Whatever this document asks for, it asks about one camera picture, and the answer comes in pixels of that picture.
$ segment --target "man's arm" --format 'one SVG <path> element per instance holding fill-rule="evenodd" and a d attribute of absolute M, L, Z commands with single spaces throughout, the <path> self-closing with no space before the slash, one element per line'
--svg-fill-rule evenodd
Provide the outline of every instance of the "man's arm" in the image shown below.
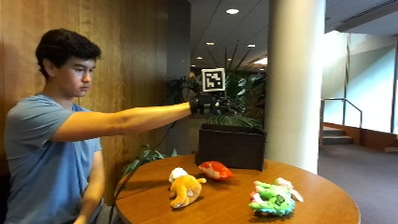
<path fill-rule="evenodd" d="M 137 107 L 108 114 L 76 112 L 52 135 L 51 141 L 73 142 L 101 136 L 140 133 L 183 119 L 189 114 L 189 103 Z"/>
<path fill-rule="evenodd" d="M 92 170 L 88 179 L 88 186 L 83 198 L 83 206 L 75 224 L 89 222 L 89 219 L 92 217 L 93 212 L 96 211 L 103 196 L 104 196 L 104 158 L 103 158 L 103 151 L 100 150 L 95 152 Z"/>

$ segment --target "red plush toy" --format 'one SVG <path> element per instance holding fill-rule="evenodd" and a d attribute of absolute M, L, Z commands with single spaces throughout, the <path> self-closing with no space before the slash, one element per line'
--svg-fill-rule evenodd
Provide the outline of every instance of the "red plush toy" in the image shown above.
<path fill-rule="evenodd" d="M 232 171 L 218 161 L 206 161 L 198 168 L 210 179 L 226 180 L 234 176 Z"/>

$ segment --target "man's right arm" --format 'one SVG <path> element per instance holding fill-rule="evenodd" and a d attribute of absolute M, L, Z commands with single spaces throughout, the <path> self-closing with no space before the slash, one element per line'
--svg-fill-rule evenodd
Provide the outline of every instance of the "man's right arm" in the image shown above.
<path fill-rule="evenodd" d="M 101 136 L 141 133 L 189 114 L 189 103 L 136 107 L 116 113 L 75 112 L 52 135 L 51 141 L 75 142 Z"/>

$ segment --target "yellow stuffed animal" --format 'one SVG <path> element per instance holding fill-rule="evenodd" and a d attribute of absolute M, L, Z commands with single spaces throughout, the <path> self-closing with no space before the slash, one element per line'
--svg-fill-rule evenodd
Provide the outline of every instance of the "yellow stuffed animal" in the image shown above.
<path fill-rule="evenodd" d="M 172 208 L 183 208 L 198 198 L 201 184 L 206 182 L 206 179 L 196 179 L 179 167 L 173 170 L 169 181 L 172 182 L 171 197 L 176 197 L 171 206 Z"/>

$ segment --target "man's ear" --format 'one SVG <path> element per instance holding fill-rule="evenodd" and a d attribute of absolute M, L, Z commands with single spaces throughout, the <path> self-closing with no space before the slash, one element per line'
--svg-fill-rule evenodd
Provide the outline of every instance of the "man's ear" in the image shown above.
<path fill-rule="evenodd" d="M 51 62 L 51 60 L 49 60 L 49 59 L 44 59 L 44 60 L 43 60 L 43 65 L 45 66 L 48 75 L 49 75 L 51 77 L 53 77 L 53 76 L 55 76 L 53 72 L 55 72 L 55 68 L 56 68 L 56 67 L 55 67 L 53 63 Z"/>

